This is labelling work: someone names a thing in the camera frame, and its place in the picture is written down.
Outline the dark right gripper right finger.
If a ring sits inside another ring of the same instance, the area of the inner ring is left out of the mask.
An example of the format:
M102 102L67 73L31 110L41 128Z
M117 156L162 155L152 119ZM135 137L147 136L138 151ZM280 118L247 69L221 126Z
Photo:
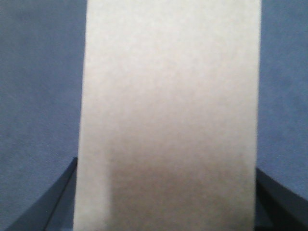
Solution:
M308 201L256 168L256 231L306 231Z

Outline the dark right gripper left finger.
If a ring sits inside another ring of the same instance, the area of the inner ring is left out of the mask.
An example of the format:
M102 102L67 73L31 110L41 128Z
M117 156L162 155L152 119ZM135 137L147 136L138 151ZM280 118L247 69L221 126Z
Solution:
M77 158L59 179L7 231L72 231L75 208Z

